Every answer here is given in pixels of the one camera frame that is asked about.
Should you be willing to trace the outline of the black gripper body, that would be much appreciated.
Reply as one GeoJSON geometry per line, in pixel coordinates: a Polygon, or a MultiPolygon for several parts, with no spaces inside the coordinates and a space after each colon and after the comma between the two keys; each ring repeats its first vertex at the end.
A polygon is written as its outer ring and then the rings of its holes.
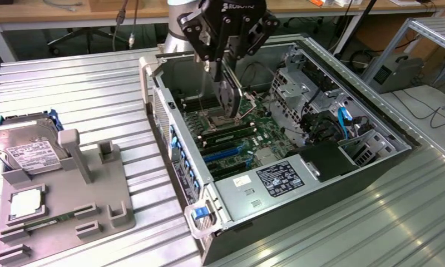
{"type": "Polygon", "coordinates": [[[269,16],[265,1],[201,1],[198,5],[202,18],[222,18],[225,14],[262,19],[269,16]]]}

